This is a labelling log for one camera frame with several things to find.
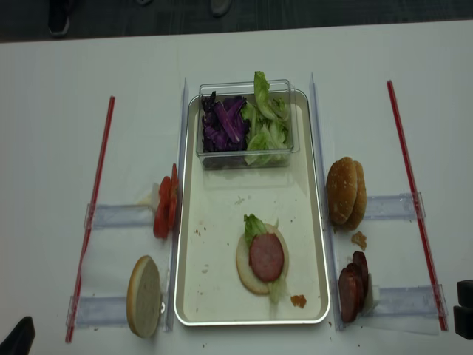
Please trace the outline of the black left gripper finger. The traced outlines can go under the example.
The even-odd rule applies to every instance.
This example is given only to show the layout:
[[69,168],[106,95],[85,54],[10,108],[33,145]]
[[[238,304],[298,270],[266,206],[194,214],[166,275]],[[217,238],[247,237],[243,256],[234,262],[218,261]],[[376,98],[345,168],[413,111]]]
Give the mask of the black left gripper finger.
[[35,339],[32,317],[23,317],[0,345],[1,355],[28,355]]

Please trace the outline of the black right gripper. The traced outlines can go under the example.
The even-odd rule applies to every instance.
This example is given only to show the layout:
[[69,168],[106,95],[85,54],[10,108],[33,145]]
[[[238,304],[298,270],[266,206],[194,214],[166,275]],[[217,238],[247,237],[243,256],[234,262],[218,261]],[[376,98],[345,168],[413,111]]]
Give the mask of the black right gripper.
[[455,333],[464,339],[473,339],[473,281],[457,282],[459,305],[454,310]]

